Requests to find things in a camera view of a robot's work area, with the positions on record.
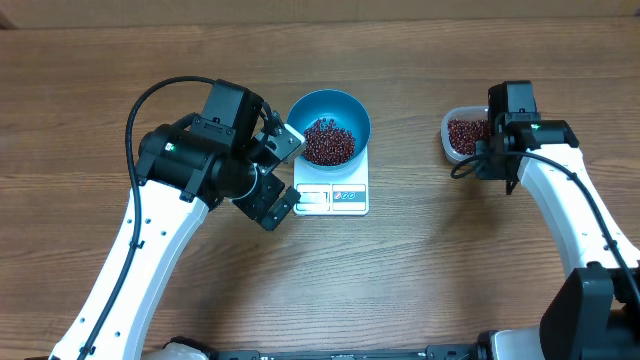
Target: kitchen scale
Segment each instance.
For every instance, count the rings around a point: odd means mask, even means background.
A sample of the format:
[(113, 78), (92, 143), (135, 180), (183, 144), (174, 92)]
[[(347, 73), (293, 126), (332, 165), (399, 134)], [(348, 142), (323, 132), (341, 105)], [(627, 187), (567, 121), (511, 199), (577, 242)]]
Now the kitchen scale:
[(369, 151), (371, 119), (350, 94), (318, 90), (302, 97), (291, 109), (287, 125), (301, 134), (318, 120), (333, 119), (338, 128), (351, 131), (356, 140), (353, 157), (344, 164), (321, 166), (304, 155), (293, 165), (294, 188), (300, 202), (296, 215), (366, 215), (369, 212)]

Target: wall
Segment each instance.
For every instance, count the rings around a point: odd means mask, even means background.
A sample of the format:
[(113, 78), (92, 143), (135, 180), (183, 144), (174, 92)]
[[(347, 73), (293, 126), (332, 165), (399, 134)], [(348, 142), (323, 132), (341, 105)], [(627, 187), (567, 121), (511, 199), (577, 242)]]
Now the wall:
[(640, 0), (0, 0), (5, 26), (19, 29), (631, 16), (638, 9)]

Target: pile of red beans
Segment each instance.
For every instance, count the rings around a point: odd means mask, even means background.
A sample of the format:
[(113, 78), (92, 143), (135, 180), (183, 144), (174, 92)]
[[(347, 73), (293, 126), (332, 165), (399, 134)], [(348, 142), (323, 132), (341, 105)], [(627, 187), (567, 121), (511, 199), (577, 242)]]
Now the pile of red beans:
[(316, 120), (304, 131), (304, 137), (307, 149), (302, 156), (316, 165), (344, 164), (351, 159), (356, 149), (356, 139), (351, 131), (338, 128), (334, 119)]
[(489, 122), (453, 119), (449, 127), (449, 142), (455, 151), (464, 155), (476, 153), (476, 141), (489, 140)]

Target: bowl rim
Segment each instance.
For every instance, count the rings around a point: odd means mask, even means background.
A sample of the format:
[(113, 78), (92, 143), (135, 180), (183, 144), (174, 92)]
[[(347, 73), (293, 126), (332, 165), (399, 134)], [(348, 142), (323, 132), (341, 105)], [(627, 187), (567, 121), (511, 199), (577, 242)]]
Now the bowl rim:
[(333, 89), (333, 88), (326, 88), (326, 89), (319, 89), (319, 90), (314, 90), (310, 93), (305, 94), (304, 96), (302, 96), (300, 99), (298, 99), (293, 106), (291, 107), (291, 109), (289, 110), (289, 114), (287, 114), (287, 123), (289, 123), (289, 118), (291, 117), (291, 112), (293, 111), (293, 109), (295, 109), (295, 107), (298, 105), (298, 103), (302, 100), (304, 100), (306, 97), (317, 94), (317, 93), (321, 93), (321, 92), (335, 92), (335, 93), (340, 93), (342, 95), (347, 95), (350, 98), (352, 98), (353, 100), (355, 100), (358, 105), (360, 105), (360, 107), (362, 108), (362, 110), (364, 110), (365, 115), (367, 116), (367, 121), (369, 122), (369, 136), (367, 137), (367, 142), (364, 144), (364, 146), (362, 147), (362, 150), (360, 150), (360, 152), (358, 152), (357, 154), (354, 154), (351, 159), (349, 159), (347, 162), (342, 163), (340, 165), (331, 165), (331, 166), (327, 166), (327, 165), (318, 165), (318, 164), (314, 164), (311, 161), (307, 160), (304, 158), (304, 156), (302, 156), (302, 154), (300, 154), (300, 156), (298, 156), (296, 158), (302, 160), (304, 163), (308, 164), (311, 167), (314, 167), (316, 169), (321, 169), (321, 170), (337, 170), (337, 169), (342, 169), (347, 167), (349, 164), (353, 163), (353, 161), (355, 159), (358, 159), (361, 157), (361, 155), (364, 153), (364, 151), (366, 150), (366, 148), (369, 146), (369, 142), (371, 141), (371, 134), (373, 134), (373, 122), (371, 121), (371, 116), (369, 115), (369, 112), (367, 111), (367, 108), (362, 104), (362, 102), (360, 100), (358, 100), (358, 98), (356, 98), (355, 96), (349, 94), (346, 91), (343, 90), (339, 90), (339, 89)]

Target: wood grain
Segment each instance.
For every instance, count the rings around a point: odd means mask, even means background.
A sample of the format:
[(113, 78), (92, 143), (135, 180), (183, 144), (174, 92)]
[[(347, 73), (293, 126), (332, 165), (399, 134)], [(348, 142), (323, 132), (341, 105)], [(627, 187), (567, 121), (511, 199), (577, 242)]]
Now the wood grain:
[[(640, 245), (639, 32), (633, 18), (0, 32), (0, 358), (46, 355), (76, 316), (127, 201), (129, 108), (186, 74), (243, 84), (283, 114), (319, 88), (359, 98), (374, 128), (371, 212), (290, 216), (266, 233), (224, 205), (178, 262), (147, 348), (174, 335), (220, 349), (419, 348), (535, 325), (563, 282), (550, 233), (524, 189), (449, 177), (440, 122), (494, 84), (533, 80)], [(135, 143), (207, 93), (157, 93)]]
[(633, 16), (639, 0), (0, 0), (18, 29)]

